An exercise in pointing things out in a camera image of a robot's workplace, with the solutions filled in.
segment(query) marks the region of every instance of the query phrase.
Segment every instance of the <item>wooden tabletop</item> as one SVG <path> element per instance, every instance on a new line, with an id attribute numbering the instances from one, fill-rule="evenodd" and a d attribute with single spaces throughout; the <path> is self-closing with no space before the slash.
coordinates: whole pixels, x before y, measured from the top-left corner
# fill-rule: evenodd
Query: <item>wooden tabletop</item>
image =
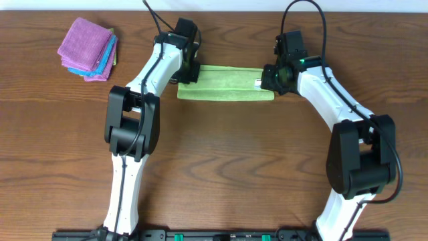
<path id="1" fill-rule="evenodd" d="M 263 68 L 275 61 L 281 13 L 159 13 L 199 26 L 202 64 Z M 107 82 L 61 67 L 57 49 L 77 17 L 118 36 Z M 327 13 L 327 62 L 343 87 L 397 127 L 405 171 L 393 203 L 368 206 L 357 228 L 393 240 L 428 236 L 428 15 Z M 321 51 L 317 13 L 290 13 L 310 55 Z M 156 27 L 141 11 L 0 11 L 0 240 L 49 240 L 57 229 L 94 229 L 107 213 L 112 162 L 104 142 L 108 92 L 140 72 Z M 295 94 L 271 102 L 161 98 L 160 139 L 142 178 L 142 227 L 275 230 L 309 226 L 331 186 L 330 131 Z M 377 196 L 385 198 L 394 185 Z"/>

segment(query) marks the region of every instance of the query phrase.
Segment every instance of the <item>blue towel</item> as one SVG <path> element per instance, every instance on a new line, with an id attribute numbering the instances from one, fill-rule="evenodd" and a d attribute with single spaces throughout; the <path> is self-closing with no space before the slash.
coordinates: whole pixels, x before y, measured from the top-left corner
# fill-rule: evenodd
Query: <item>blue towel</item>
<path id="1" fill-rule="evenodd" d="M 100 64 L 98 65 L 96 70 L 94 70 L 93 72 L 78 70 L 75 68 L 68 68 L 68 71 L 70 71 L 73 74 L 79 74 L 81 76 L 88 76 L 88 77 L 93 77 L 95 75 L 101 74 L 104 71 L 104 68 L 106 67 L 108 56 L 110 56 L 110 52 L 112 51 L 115 40 L 116 40 L 116 36 L 113 35 L 110 41 L 108 42 L 108 46 L 106 48 L 106 51 L 104 52 L 104 55 L 102 56 Z"/>

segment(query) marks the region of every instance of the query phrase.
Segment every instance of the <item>wooden table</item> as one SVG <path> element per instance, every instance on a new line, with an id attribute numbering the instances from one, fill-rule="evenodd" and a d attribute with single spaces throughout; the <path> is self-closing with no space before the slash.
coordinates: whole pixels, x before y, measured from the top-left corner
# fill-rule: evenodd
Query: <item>wooden table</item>
<path id="1" fill-rule="evenodd" d="M 281 13 L 190 17 L 201 28 L 203 64 L 262 68 Z M 114 27 L 118 65 L 107 82 L 84 82 L 61 67 L 57 49 L 73 20 Z M 391 204 L 368 206 L 357 228 L 386 228 L 393 240 L 428 235 L 428 15 L 327 13 L 327 61 L 365 107 L 397 126 L 404 188 Z M 310 55 L 320 54 L 317 13 L 290 13 Z M 141 11 L 0 12 L 0 240 L 50 240 L 60 228 L 94 229 L 110 200 L 112 163 L 104 142 L 108 92 L 124 86 L 152 52 L 156 27 Z M 161 100 L 161 134 L 144 168 L 142 227 L 258 229 L 309 226 L 330 185 L 330 131 L 308 101 Z M 390 185 L 378 198 L 387 197 Z"/>

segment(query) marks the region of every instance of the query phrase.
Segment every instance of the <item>brown wooden surface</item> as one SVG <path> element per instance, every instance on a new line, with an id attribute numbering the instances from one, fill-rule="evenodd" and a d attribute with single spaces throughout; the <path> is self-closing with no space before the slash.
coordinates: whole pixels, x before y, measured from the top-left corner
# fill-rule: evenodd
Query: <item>brown wooden surface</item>
<path id="1" fill-rule="evenodd" d="M 281 13 L 160 13 L 201 28 L 203 64 L 262 68 Z M 61 67 L 57 49 L 77 17 L 114 27 L 118 65 L 86 83 Z M 393 240 L 428 235 L 428 15 L 327 13 L 327 60 L 365 107 L 389 114 L 405 170 L 401 196 L 368 206 L 358 228 Z M 320 53 L 317 13 L 291 13 L 311 55 Z M 60 228 L 93 229 L 105 218 L 112 182 L 104 121 L 112 85 L 145 65 L 156 28 L 147 12 L 0 11 L 0 240 L 49 240 Z M 273 102 L 161 100 L 161 135 L 144 169 L 140 223 L 171 229 L 309 226 L 330 193 L 330 131 L 293 94 Z M 390 186 L 378 198 L 386 197 Z"/>

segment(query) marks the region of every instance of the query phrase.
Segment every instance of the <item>pink cloth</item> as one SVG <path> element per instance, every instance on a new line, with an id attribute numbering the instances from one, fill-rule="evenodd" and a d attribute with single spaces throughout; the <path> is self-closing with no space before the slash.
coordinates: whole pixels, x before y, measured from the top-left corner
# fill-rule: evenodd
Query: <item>pink cloth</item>
<path id="1" fill-rule="evenodd" d="M 108 29 L 78 17 L 58 49 L 63 66 L 94 71 L 111 37 Z"/>
<path id="2" fill-rule="evenodd" d="M 116 46 L 117 46 L 118 40 L 116 38 L 116 41 L 114 42 L 112 51 L 110 52 L 110 55 L 108 56 L 108 61 L 106 64 L 106 67 L 104 68 L 104 71 L 101 74 L 95 75 L 93 77 L 87 77 L 84 76 L 84 80 L 89 82 L 89 81 L 107 81 L 109 75 L 110 75 L 110 71 L 112 69 L 113 66 L 113 60 L 114 60 L 114 55 L 116 53 Z"/>

